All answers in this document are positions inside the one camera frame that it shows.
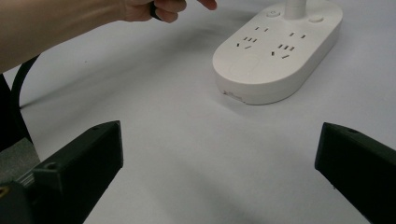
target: electrical outlet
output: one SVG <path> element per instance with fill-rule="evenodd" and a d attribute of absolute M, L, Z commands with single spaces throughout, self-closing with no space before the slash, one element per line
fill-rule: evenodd
<path fill-rule="evenodd" d="M 219 46 L 213 65 L 221 92 L 249 105 L 280 101 L 299 90 L 330 51 L 343 18 L 341 8 L 308 0 L 296 19 L 286 15 L 287 7 L 266 8 Z"/>

